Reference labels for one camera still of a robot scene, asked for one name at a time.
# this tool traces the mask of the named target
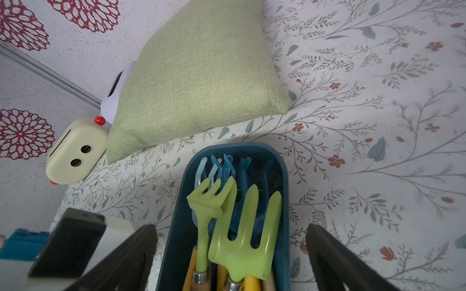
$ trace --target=green pillow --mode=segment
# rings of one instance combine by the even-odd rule
[[[108,163],[145,146],[285,114],[262,0],[191,0],[149,39],[120,95]]]

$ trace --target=gardening tool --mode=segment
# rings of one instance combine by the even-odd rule
[[[251,158],[249,157],[246,160],[245,159],[240,160],[240,180],[241,180],[241,188],[243,190],[242,191],[243,195],[241,197],[241,200],[238,203],[236,203],[234,206],[232,222],[230,224],[230,229],[236,233],[238,232],[241,211],[243,209],[243,204],[245,201],[244,193],[246,193],[246,189],[247,189],[247,168],[249,167],[250,163],[251,163]],[[253,234],[252,234],[253,245],[255,244],[257,240],[257,236],[262,232],[262,229],[264,227],[264,219],[265,219],[267,204],[269,200],[269,186],[268,186],[267,178],[268,178],[270,167],[272,166],[273,163],[274,162],[272,160],[269,160],[260,173],[262,177],[263,192],[262,192],[262,199],[257,204],[257,211],[256,211],[256,217],[254,221]]]
[[[270,270],[270,276],[268,276],[268,279],[265,281],[261,280],[260,285],[262,287],[262,291],[277,291],[272,270]]]
[[[188,272],[186,273],[185,283],[183,284],[182,291],[189,291],[192,281],[192,272],[196,269],[196,260],[198,257],[198,250],[196,246],[192,248],[191,260],[189,261]]]
[[[236,182],[233,177],[228,178],[223,189],[218,195],[221,180],[217,179],[205,194],[202,194],[210,185],[210,179],[205,179],[199,187],[193,190],[186,199],[189,207],[194,210],[198,220],[198,256],[196,259],[196,270],[193,272],[193,290],[210,289],[210,278],[207,273],[207,249],[209,248],[208,224],[212,218],[219,219],[223,215],[222,204],[225,202],[229,192],[234,188],[236,195]]]
[[[251,236],[259,200],[259,190],[252,185],[247,191],[241,214],[238,235],[234,241],[228,239],[228,230],[236,199],[236,183],[222,206],[223,215],[217,218],[209,248],[208,257],[213,263],[228,270],[227,291],[235,290],[244,277],[253,276],[267,280],[270,275],[275,242],[280,223],[282,197],[275,192],[269,200],[260,245],[251,246]]]
[[[201,184],[201,181],[203,181],[206,178],[206,163],[207,163],[207,157],[205,156],[201,159],[201,162],[199,163],[199,166],[198,166],[198,170],[196,171],[196,175],[194,176],[194,188],[195,189]],[[209,178],[210,178],[209,189],[213,186],[213,182],[215,181],[214,175],[217,172],[217,169],[218,169],[217,165],[213,164],[212,169],[210,170],[210,173],[209,173]],[[191,210],[191,216],[192,216],[192,222],[197,227],[198,220],[196,218],[196,213],[194,212],[194,210]],[[209,225],[209,228],[212,228],[212,231],[210,231],[210,233],[213,232],[214,226],[215,226],[215,223],[212,226]]]
[[[217,267],[217,289],[216,289],[217,291],[223,290],[223,284],[226,281],[226,277],[228,277],[228,270],[224,266],[218,265]]]

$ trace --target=white plastic part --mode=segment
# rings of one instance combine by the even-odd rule
[[[108,139],[109,133],[94,120],[73,121],[47,154],[47,177],[54,183],[65,185],[81,181],[107,149]],[[83,146],[89,146],[89,152],[82,152]]]
[[[102,103],[100,103],[101,114],[110,124],[113,124],[113,120],[117,114],[118,100],[120,99],[121,90],[123,89],[126,80],[133,70],[135,63],[136,62],[134,61],[128,64],[124,67],[122,72],[115,75],[115,81],[113,82],[112,87],[110,87],[109,93],[107,94],[108,97],[104,97],[102,99]]]

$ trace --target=wooden handle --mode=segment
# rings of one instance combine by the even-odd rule
[[[247,276],[244,278],[244,291],[260,291],[260,280],[253,276]]]
[[[210,278],[205,283],[194,283],[191,281],[190,291],[210,291]]]
[[[183,284],[183,291],[189,291],[192,281],[192,271],[196,269],[196,260],[198,257],[198,250],[196,247],[192,248],[191,261],[189,262],[188,272],[186,273],[185,283]]]
[[[262,291],[277,291],[275,287],[274,273],[270,270],[270,276],[265,281],[260,281]]]
[[[217,266],[217,291],[223,290],[223,285],[226,281],[226,277],[228,276],[228,270],[222,266]]]

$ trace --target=blue storage box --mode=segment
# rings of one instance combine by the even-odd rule
[[[167,238],[164,258],[158,277],[157,291],[180,291],[183,287],[191,259],[192,248],[196,245],[198,238],[198,229],[192,222],[191,209],[189,208],[186,196],[194,190],[194,176],[201,159],[204,156],[208,157],[206,171],[209,173],[212,168],[210,156],[214,155],[216,158],[223,158],[224,154],[233,157],[232,164],[237,172],[236,182],[238,188],[240,188],[238,172],[241,158],[250,157],[252,159],[252,163],[247,171],[249,186],[255,183],[259,189],[263,189],[260,178],[262,167],[265,166],[268,160],[273,160],[274,162],[270,170],[270,178],[268,179],[270,194],[273,194],[272,189],[280,189],[283,197],[283,209],[278,228],[272,270],[274,272],[277,291],[290,290],[288,170],[282,157],[272,147],[261,142],[245,142],[207,147],[198,152],[187,165],[171,221],[170,233]],[[212,290],[214,290],[216,286],[216,270],[212,270],[212,274]]]

